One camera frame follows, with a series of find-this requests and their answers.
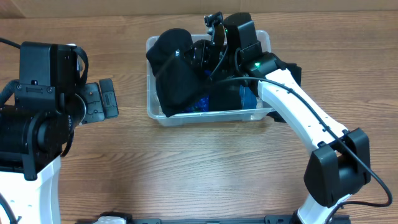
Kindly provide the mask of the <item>large black garment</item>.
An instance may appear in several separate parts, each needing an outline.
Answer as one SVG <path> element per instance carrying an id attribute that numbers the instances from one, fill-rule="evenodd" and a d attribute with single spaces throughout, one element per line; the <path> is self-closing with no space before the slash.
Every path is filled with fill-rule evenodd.
<path id="1" fill-rule="evenodd" d="M 166 117 L 181 113 L 205 95 L 205 79 L 200 78 L 183 58 L 192 45 L 189 31 L 174 28 L 163 32 L 146 53 Z"/>

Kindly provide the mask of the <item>medium black garment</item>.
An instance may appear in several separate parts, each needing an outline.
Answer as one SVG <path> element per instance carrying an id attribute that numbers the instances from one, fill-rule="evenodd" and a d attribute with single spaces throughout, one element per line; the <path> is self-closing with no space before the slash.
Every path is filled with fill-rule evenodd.
<path id="1" fill-rule="evenodd" d="M 241 110 L 241 85 L 236 82 L 226 83 L 211 89 L 209 111 Z"/>

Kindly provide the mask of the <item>sparkly blue garment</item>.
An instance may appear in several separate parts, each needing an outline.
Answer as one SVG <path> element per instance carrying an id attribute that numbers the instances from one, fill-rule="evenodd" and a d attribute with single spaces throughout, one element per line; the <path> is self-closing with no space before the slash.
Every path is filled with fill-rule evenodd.
<path id="1" fill-rule="evenodd" d="M 183 84 L 187 105 L 182 113 L 209 112 L 211 73 L 211 70 L 196 73 Z"/>

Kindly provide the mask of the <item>blue denim jeans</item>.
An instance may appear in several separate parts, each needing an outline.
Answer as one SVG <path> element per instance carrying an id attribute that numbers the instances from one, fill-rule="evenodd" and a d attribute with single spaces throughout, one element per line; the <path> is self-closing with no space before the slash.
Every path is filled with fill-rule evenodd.
<path id="1" fill-rule="evenodd" d="M 240 86 L 239 95 L 241 97 L 241 105 L 243 110 L 257 108 L 257 98 L 249 87 Z"/>

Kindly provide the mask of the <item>small black garment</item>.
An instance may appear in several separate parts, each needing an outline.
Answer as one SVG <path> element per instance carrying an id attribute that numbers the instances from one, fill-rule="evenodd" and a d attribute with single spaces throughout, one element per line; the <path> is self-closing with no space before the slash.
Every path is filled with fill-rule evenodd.
<path id="1" fill-rule="evenodd" d="M 295 82 L 297 83 L 298 86 L 301 86 L 301 81 L 302 81 L 302 68 L 299 67 L 296 63 L 284 63 L 286 69 L 288 69 L 293 77 L 293 79 L 295 80 Z M 268 114 L 268 116 L 270 116 L 271 118 L 274 119 L 275 122 L 278 123 L 286 123 L 286 121 L 283 119 L 283 117 L 281 117 L 281 115 L 274 111 Z"/>

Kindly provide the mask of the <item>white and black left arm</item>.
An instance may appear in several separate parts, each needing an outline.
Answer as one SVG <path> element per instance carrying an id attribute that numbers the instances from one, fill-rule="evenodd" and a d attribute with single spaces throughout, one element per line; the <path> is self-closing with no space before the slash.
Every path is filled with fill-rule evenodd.
<path id="1" fill-rule="evenodd" d="M 110 79 L 88 83 L 74 44 L 24 42 L 19 78 L 1 92 L 1 222 L 60 223 L 61 160 L 76 127 L 119 114 Z"/>

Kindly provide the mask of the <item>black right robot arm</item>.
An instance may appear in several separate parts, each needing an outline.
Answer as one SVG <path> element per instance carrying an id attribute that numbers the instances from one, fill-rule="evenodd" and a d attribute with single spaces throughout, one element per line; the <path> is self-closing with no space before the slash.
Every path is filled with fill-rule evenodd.
<path id="1" fill-rule="evenodd" d="M 301 139 L 310 159 L 304 175 L 308 197 L 291 223 L 333 223 L 336 211 L 351 203 L 372 178 L 369 138 L 329 117 L 300 87 L 294 64 L 262 50 L 251 15 L 205 17 L 209 46 L 177 50 L 187 75 L 201 85 L 188 99 L 221 85 L 241 82 L 276 110 Z"/>

